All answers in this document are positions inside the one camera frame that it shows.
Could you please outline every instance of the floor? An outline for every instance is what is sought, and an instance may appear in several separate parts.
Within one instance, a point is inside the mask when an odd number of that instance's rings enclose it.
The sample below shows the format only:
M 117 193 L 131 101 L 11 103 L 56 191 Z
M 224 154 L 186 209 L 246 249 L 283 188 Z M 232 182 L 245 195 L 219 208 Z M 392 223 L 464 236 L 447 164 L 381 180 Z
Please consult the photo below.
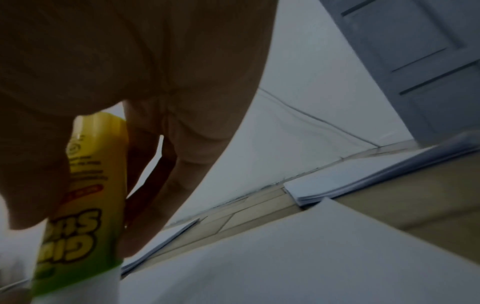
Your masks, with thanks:
M 341 161 L 359 157 L 373 157 L 388 153 L 397 153 L 417 148 L 418 145 L 415 141 L 406 141 L 371 149 Z M 199 223 L 153 255 L 136 271 L 140 271 L 195 248 L 214 243 L 223 238 L 231 237 L 298 212 L 301 212 L 301 209 L 285 192 L 283 182 L 267 187 L 231 203 L 192 217 L 199 218 Z

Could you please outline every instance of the door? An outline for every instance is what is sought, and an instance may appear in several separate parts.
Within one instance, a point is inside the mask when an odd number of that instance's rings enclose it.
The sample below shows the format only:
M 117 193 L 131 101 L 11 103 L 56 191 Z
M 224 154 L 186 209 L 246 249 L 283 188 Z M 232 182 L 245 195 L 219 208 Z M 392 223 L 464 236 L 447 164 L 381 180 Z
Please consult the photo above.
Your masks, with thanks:
M 320 0 L 413 136 L 480 128 L 479 0 Z

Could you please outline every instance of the blue-gray door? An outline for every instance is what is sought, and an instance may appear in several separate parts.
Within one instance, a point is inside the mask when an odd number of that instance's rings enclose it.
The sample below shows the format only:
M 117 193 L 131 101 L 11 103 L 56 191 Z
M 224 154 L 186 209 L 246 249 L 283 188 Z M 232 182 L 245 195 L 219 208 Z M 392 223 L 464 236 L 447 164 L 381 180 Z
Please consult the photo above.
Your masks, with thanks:
M 480 128 L 480 0 L 320 0 L 413 136 Z

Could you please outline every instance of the gray door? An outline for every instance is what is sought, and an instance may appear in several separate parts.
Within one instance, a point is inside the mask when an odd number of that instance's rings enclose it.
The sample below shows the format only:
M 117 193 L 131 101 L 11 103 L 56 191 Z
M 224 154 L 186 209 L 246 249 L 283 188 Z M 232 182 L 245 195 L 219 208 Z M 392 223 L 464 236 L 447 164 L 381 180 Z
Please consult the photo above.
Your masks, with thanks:
M 320 0 L 413 136 L 480 128 L 480 0 Z

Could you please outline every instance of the glue stick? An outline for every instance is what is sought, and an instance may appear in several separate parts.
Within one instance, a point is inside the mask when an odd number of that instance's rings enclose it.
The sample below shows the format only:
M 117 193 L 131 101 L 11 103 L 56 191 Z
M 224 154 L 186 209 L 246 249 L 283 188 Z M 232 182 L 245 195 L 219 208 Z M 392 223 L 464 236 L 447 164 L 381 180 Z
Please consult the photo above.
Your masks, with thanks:
M 116 243 L 127 194 L 127 128 L 108 113 L 78 117 L 67 146 L 70 186 L 46 224 L 34 304 L 117 303 Z

